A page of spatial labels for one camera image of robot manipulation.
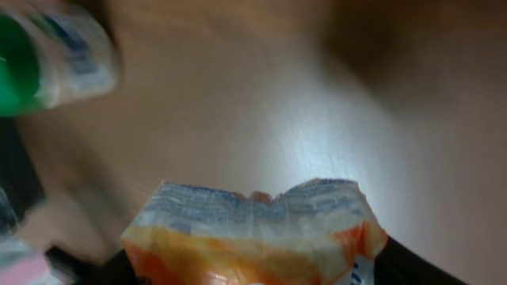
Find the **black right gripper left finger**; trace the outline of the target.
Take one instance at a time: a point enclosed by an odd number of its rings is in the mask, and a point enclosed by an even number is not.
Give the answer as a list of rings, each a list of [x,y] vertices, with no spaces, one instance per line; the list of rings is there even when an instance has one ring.
[[[102,265],[80,259],[58,246],[45,251],[51,272],[73,285],[139,285],[124,250]]]

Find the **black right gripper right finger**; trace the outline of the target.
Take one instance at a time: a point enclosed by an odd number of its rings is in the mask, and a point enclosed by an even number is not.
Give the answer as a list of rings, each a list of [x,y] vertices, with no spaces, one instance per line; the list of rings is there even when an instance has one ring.
[[[375,285],[465,285],[391,236],[375,259],[374,281]]]

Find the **orange small carton box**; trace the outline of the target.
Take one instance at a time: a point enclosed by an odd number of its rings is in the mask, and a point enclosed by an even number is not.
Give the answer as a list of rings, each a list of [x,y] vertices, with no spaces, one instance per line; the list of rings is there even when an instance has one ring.
[[[369,284],[387,234],[350,180],[278,196],[165,183],[121,243],[149,284]]]

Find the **green lid jar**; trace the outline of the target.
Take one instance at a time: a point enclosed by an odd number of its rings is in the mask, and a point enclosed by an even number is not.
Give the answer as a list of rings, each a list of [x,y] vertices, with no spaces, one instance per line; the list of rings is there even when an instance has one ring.
[[[2,3],[2,116],[100,96],[119,78],[113,41],[90,12],[73,4]]]

